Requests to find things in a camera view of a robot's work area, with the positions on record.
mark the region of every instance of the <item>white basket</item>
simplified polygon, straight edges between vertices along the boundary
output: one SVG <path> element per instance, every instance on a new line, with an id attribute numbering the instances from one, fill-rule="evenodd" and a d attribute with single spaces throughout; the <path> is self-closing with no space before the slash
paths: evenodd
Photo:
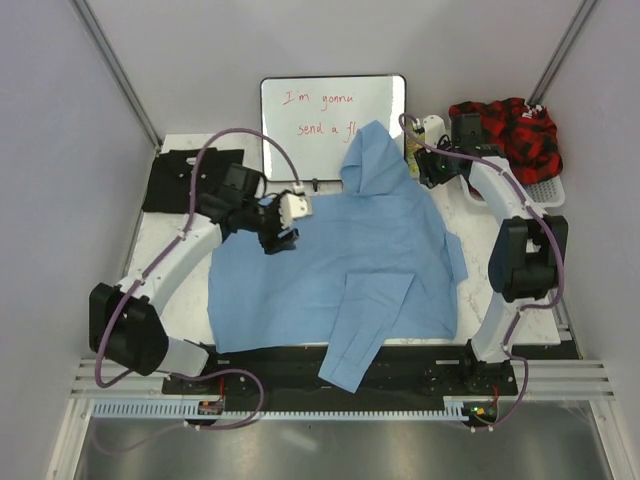
<path id="1" fill-rule="evenodd" d="M 462 183 L 464 197 L 469 203 L 479 207 L 487 206 L 487 202 L 476 197 L 469 191 L 469 185 L 462 175 L 460 175 L 460 182 Z M 560 181 L 559 176 L 553 177 L 551 180 L 545 182 L 527 185 L 524 189 L 542 208 L 556 208 L 564 203 L 564 188 L 562 187 L 562 181 Z"/>

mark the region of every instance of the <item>whiteboard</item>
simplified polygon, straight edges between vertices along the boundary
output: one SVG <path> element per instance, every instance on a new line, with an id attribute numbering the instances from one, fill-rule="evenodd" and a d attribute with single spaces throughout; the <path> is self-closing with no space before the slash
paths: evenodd
<path id="1" fill-rule="evenodd" d="M 340 180 L 340 167 L 358 129 L 378 120 L 404 152 L 398 116 L 404 112 L 401 75 L 266 78 L 260 86 L 262 132 L 291 157 L 300 179 Z M 291 181 L 282 155 L 262 146 L 271 181 Z"/>

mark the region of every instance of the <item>white wall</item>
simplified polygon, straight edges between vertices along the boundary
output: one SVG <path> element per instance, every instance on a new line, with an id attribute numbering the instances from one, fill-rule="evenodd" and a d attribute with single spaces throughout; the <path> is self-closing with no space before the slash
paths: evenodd
<path id="1" fill-rule="evenodd" d="M 0 3 L 0 477 L 44 476 L 152 147 L 66 0 Z"/>
<path id="2" fill-rule="evenodd" d="M 601 2 L 545 101 L 558 123 L 568 302 L 640 447 L 640 3 Z"/>
<path id="3" fill-rule="evenodd" d="M 579 0 L 89 0 L 161 133 L 259 126 L 265 76 L 404 74 L 413 113 L 527 97 Z"/>

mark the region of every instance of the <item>tabletop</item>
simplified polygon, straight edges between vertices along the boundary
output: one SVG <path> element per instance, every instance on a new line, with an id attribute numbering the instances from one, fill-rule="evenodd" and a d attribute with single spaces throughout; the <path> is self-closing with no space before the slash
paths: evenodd
<path id="1" fill-rule="evenodd" d="M 209 134 L 167 135 L 162 151 L 198 149 Z M 244 165 L 262 169 L 261 142 L 247 135 L 233 134 L 215 142 L 218 149 L 242 148 Z M 311 185 L 307 193 L 316 194 Z M 270 185 L 267 191 L 279 191 L 283 184 Z M 317 194 L 339 193 L 340 182 L 320 183 Z M 390 339 L 385 344 L 463 345 L 480 327 L 492 296 L 487 278 L 487 265 L 498 234 L 498 224 L 488 208 L 469 204 L 458 179 L 426 190 L 435 201 L 447 229 L 460 237 L 469 278 L 458 285 L 458 331 L 448 339 Z M 146 267 L 175 237 L 184 225 L 185 216 L 165 213 L 143 213 L 129 272 Z M 208 276 L 211 255 L 207 255 L 176 290 L 162 313 L 167 334 L 206 344 L 214 343 L 207 314 Z M 528 310 L 514 333 L 517 345 L 557 345 L 560 343 L 554 313 L 550 310 Z"/>

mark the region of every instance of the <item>whiteboard frame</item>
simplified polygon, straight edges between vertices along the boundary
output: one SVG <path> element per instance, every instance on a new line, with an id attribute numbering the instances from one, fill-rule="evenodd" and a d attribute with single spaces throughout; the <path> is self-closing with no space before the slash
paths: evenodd
<path id="1" fill-rule="evenodd" d="M 368 77 L 372 77 L 372 78 L 382 78 L 382 77 L 398 77 L 400 79 L 402 79 L 402 84 L 404 86 L 404 101 L 402 102 L 402 110 L 403 112 L 406 112 L 407 110 L 407 79 L 405 78 L 404 75 L 400 74 L 400 73 L 370 73 L 370 74 L 356 74 L 356 75 L 297 75 L 297 76 L 290 76 L 290 77 L 265 77 L 260 81 L 260 132 L 261 133 L 265 133 L 264 132 L 264 112 L 263 112 L 263 100 L 262 100 L 262 85 L 264 84 L 264 82 L 266 82 L 267 80 L 300 80 L 300 79 L 312 79 L 312 78 L 319 78 L 319 79 L 334 79 L 334 78 L 368 78 Z M 269 148 L 269 144 L 266 141 L 262 142 L 262 152 L 261 152 L 261 156 L 262 156 L 262 171 L 265 172 L 266 171 L 266 165 L 265 165 L 265 148 Z M 404 138 L 404 141 L 402 142 L 402 158 L 405 158 L 406 155 L 406 149 L 407 149 L 407 140 L 406 137 Z M 301 182 L 310 182 L 310 181 L 318 181 L 318 182 L 341 182 L 342 180 L 340 178 L 309 178 L 309 179 L 305 179 L 305 178 L 301 178 L 300 179 Z M 277 183 L 277 182 L 288 182 L 288 180 L 271 180 L 269 179 L 269 182 L 271 183 Z"/>

